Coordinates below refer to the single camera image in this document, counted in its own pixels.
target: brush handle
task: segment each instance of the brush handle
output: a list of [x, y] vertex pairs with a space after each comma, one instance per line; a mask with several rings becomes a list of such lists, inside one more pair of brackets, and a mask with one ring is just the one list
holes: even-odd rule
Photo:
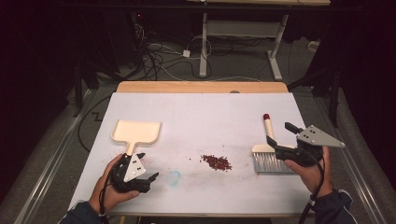
[[264, 118], [265, 132], [272, 139], [275, 139], [274, 130], [273, 130], [273, 127], [272, 127], [270, 116], [268, 114], [264, 114], [264, 116], [262, 116], [262, 117]]

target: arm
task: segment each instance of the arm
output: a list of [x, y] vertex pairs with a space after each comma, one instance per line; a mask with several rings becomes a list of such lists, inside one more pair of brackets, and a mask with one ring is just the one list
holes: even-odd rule
[[[106, 178], [111, 171], [114, 164], [121, 158], [121, 154], [114, 158], [106, 167], [103, 175], [99, 177], [93, 189], [92, 196], [88, 202], [79, 202], [72, 209], [70, 209], [66, 216], [60, 221], [61, 224], [66, 223], [102, 223], [100, 214], [99, 195], [102, 191]], [[106, 211], [110, 211], [117, 204], [126, 202], [139, 196], [139, 191], [132, 190], [126, 193], [118, 193], [113, 186], [106, 187], [106, 194], [104, 199], [104, 206]]]
[[[317, 189], [320, 182], [317, 166], [303, 167], [289, 160], [286, 160], [285, 164], [301, 177], [309, 191], [314, 192]], [[352, 204], [350, 196], [343, 190], [332, 188], [328, 147], [323, 147], [323, 160], [320, 161], [320, 165], [324, 167], [324, 182], [312, 207], [316, 223], [356, 223], [347, 210]]]

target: brush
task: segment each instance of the brush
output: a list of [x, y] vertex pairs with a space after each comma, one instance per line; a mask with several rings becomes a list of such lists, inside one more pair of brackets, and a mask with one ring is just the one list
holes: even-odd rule
[[[264, 125], [266, 135], [275, 139], [272, 122], [268, 114], [264, 114]], [[256, 145], [251, 149], [254, 159], [254, 171], [258, 174], [294, 174], [283, 161], [276, 158], [275, 150], [267, 145]]]

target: person's left hand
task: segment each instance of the person's left hand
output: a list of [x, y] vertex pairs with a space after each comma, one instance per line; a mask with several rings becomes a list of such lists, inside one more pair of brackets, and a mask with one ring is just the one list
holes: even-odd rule
[[[101, 177], [99, 177], [98, 181], [96, 182], [95, 188], [93, 189], [92, 196], [89, 200], [89, 203], [93, 210], [97, 214], [100, 214], [100, 204], [99, 204], [99, 195], [100, 191], [102, 190], [103, 186], [105, 185], [106, 177], [111, 170], [111, 167], [121, 158], [122, 154], [114, 158], [106, 167], [105, 172]], [[119, 193], [117, 192], [112, 185], [107, 186], [106, 194], [105, 194], [105, 209], [106, 211], [110, 211], [113, 209], [117, 204], [126, 202], [139, 196], [139, 191], [132, 190], [126, 193]]]

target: blue stain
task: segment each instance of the blue stain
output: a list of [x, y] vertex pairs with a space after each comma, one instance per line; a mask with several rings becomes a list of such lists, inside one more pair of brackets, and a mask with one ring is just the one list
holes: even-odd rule
[[180, 178], [181, 178], [181, 174], [178, 171], [172, 171], [168, 173], [165, 181], [170, 186], [176, 186]]

